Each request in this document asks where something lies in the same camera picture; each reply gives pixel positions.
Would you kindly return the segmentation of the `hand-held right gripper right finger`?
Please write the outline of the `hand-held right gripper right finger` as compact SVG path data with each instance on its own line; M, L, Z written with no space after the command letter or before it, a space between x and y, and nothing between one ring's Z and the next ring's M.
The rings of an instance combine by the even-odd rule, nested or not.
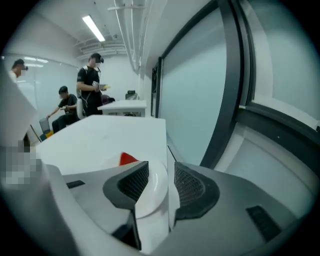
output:
M267 256L300 224L282 203L238 176L176 162L174 186L179 208L157 256Z

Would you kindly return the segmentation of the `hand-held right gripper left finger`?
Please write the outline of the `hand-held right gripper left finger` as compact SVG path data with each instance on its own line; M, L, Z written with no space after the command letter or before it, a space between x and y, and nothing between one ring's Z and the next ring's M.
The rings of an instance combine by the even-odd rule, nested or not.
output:
M48 177L58 208L82 251L108 245L107 235L142 249L135 205L148 184L147 161L68 175L49 165Z

